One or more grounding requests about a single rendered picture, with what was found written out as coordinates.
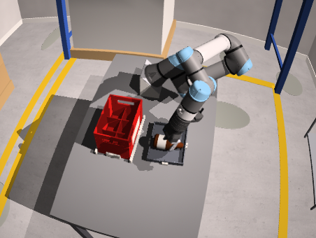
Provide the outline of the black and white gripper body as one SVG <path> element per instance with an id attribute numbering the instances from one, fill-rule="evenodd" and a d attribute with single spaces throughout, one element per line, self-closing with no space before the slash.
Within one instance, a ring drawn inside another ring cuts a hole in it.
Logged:
<path id="1" fill-rule="evenodd" d="M 196 114 L 188 113 L 181 106 L 181 102 L 174 114 L 171 116 L 168 124 L 163 128 L 163 132 L 170 143 L 178 142 L 181 134 L 186 130 L 190 123 L 199 122 L 203 118 L 202 111 L 204 108 L 198 111 Z"/>

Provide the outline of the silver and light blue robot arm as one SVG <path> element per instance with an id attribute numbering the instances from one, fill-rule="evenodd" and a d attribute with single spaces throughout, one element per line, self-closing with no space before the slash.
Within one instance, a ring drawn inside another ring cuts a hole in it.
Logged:
<path id="1" fill-rule="evenodd" d="M 226 54 L 223 60 L 202 67 L 222 51 Z M 242 76 L 251 68 L 252 63 L 241 42 L 230 34 L 218 34 L 203 45 L 194 49 L 188 46 L 157 64 L 146 66 L 145 77 L 156 88 L 170 78 L 183 98 L 181 106 L 188 113 L 196 114 L 214 93 L 215 80 L 228 74 Z"/>

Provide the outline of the red plastic crate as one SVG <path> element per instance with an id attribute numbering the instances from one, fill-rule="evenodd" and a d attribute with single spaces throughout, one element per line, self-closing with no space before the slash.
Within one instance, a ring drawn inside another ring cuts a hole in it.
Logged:
<path id="1" fill-rule="evenodd" d="M 118 100 L 134 102 L 134 105 L 118 103 Z M 109 95 L 94 130 L 99 153 L 109 152 L 130 159 L 143 119 L 142 103 L 142 99 Z"/>

